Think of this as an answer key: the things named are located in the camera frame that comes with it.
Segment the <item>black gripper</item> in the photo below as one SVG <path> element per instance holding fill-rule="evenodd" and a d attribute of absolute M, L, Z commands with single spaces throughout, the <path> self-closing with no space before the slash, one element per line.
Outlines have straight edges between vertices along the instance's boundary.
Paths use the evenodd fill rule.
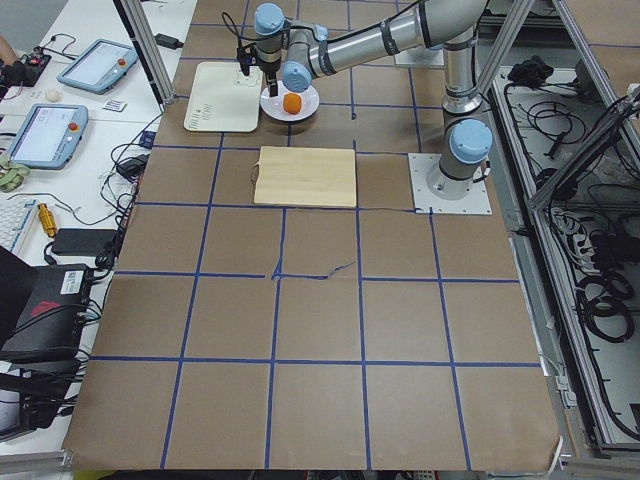
<path fill-rule="evenodd" d="M 254 44 L 256 65 L 267 75 L 267 88 L 270 97 L 278 95 L 277 72 L 280 69 L 280 44 L 256 42 Z"/>

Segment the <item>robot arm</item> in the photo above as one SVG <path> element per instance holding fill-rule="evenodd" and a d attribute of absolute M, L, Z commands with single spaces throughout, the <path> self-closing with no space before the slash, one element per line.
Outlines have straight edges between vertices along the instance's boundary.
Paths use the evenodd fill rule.
<path fill-rule="evenodd" d="M 416 1 L 360 30 L 332 38 L 325 26 L 285 16 L 274 3 L 259 5 L 254 35 L 237 41 L 237 61 L 244 75 L 257 66 L 266 76 L 269 95 L 278 84 L 306 91 L 314 79 L 403 51 L 443 48 L 445 94 L 449 117 L 469 117 L 482 103 L 476 75 L 476 26 L 483 1 Z"/>

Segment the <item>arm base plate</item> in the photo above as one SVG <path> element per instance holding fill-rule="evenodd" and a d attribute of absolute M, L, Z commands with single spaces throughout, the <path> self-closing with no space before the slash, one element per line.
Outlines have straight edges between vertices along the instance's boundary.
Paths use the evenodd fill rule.
<path fill-rule="evenodd" d="M 467 180 L 453 180 L 440 170 L 440 154 L 408 155 L 414 210 L 422 214 L 491 215 L 481 168 Z"/>

